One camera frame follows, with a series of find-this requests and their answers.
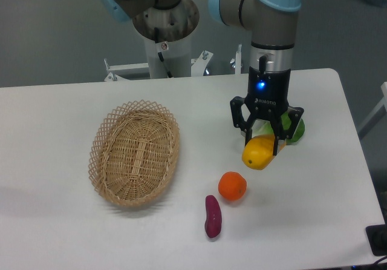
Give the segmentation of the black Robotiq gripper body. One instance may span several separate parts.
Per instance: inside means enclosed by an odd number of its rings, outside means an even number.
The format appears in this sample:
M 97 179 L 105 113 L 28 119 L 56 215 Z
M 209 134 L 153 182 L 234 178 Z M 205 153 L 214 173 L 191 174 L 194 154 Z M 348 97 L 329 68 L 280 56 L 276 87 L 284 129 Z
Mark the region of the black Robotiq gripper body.
M 244 104 L 255 119 L 278 119 L 288 108 L 288 86 L 291 70 L 260 73 L 249 68 L 247 96 Z

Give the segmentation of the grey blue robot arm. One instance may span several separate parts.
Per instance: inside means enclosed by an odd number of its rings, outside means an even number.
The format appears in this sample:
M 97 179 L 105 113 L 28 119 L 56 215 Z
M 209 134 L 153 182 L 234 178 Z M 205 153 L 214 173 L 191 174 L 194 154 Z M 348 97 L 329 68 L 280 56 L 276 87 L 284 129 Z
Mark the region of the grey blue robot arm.
M 188 39 L 198 26 L 199 11 L 191 0 L 101 0 L 112 17 L 131 21 L 151 46 L 149 72 L 153 78 L 190 74 L 190 60 L 174 45 Z M 211 17 L 250 31 L 251 53 L 247 95 L 231 100 L 233 124 L 252 137 L 257 120 L 270 123 L 273 152 L 291 139 L 303 109 L 291 107 L 287 94 L 301 0 L 208 0 Z

